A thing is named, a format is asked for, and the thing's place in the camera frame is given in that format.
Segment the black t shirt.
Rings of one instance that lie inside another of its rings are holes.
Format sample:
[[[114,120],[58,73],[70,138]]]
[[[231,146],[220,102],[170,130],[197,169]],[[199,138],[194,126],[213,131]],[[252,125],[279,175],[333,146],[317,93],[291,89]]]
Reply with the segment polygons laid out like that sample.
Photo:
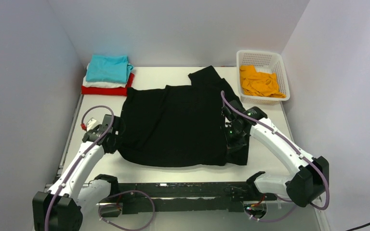
[[[222,115],[221,93],[229,102],[239,97],[212,66],[188,77],[190,85],[128,89],[120,155],[152,167],[246,165],[249,146],[231,150]]]

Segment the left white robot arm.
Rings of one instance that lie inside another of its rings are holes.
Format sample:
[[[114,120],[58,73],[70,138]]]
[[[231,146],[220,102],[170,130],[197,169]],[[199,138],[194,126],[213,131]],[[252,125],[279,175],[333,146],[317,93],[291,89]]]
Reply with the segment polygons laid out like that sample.
[[[115,201],[119,196],[117,177],[99,174],[89,186],[85,181],[105,154],[114,154],[122,143],[124,120],[105,115],[102,124],[88,130],[73,161],[61,177],[32,200],[34,229],[79,231],[83,217],[101,200]]]

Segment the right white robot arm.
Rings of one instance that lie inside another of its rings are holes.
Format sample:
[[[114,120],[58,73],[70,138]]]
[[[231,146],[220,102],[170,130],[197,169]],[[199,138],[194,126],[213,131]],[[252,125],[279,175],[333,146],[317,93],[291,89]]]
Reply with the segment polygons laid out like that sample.
[[[288,170],[289,176],[271,176],[259,171],[246,181],[246,193],[252,200],[273,194],[299,207],[329,191],[329,163],[320,156],[299,148],[287,138],[260,108],[242,111],[237,101],[223,101],[222,114],[227,119],[225,137],[227,159],[235,162],[237,154],[248,146],[250,138],[263,144]]]

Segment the folded red t shirt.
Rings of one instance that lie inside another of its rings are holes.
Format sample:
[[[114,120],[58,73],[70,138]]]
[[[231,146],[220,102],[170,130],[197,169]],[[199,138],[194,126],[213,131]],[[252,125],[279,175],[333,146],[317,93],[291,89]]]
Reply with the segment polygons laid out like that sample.
[[[127,96],[127,90],[132,86],[135,74],[130,73],[128,82],[125,87],[118,88],[98,88],[81,86],[83,95],[108,95],[108,96]]]

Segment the orange t shirt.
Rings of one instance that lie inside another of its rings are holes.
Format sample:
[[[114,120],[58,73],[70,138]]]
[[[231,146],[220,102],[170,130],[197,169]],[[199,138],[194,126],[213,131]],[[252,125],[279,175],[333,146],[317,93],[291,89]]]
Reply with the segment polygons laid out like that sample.
[[[240,84],[243,94],[257,97],[286,98],[280,91],[276,73],[256,71],[253,65],[242,65],[239,68]]]

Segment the folded white t shirt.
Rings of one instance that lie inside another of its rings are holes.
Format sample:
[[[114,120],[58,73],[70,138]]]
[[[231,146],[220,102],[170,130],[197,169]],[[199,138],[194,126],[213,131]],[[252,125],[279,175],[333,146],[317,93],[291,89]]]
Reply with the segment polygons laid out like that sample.
[[[86,80],[86,76],[83,78],[82,85],[84,87],[96,87],[96,88],[106,88],[106,89],[111,89],[111,88],[125,88],[127,86],[127,83],[112,83],[112,82],[88,82]]]

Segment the white plastic basket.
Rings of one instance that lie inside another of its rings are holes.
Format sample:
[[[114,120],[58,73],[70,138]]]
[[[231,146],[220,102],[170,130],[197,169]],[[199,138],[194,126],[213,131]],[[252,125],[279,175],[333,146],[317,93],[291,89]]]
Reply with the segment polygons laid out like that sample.
[[[244,93],[242,78],[240,75],[241,66],[254,66],[257,72],[275,74],[279,91],[285,95],[284,98],[252,96]],[[255,103],[275,105],[290,99],[290,89],[287,74],[282,57],[278,53],[256,50],[239,50],[236,54],[237,81],[240,100],[243,103]]]

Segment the folded cyan t shirt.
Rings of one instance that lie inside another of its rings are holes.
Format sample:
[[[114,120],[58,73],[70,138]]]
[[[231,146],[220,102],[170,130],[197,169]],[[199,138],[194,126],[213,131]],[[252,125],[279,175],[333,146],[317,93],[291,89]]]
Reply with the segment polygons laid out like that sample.
[[[128,56],[92,55],[86,72],[87,82],[126,84],[134,66]]]

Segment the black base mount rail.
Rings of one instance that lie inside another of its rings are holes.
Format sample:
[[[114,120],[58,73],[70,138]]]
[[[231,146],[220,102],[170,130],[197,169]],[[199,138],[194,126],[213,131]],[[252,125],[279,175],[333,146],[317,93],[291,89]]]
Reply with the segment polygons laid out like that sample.
[[[244,182],[121,183],[101,201],[124,215],[143,212],[216,211],[243,212],[242,205],[263,208],[275,201]]]

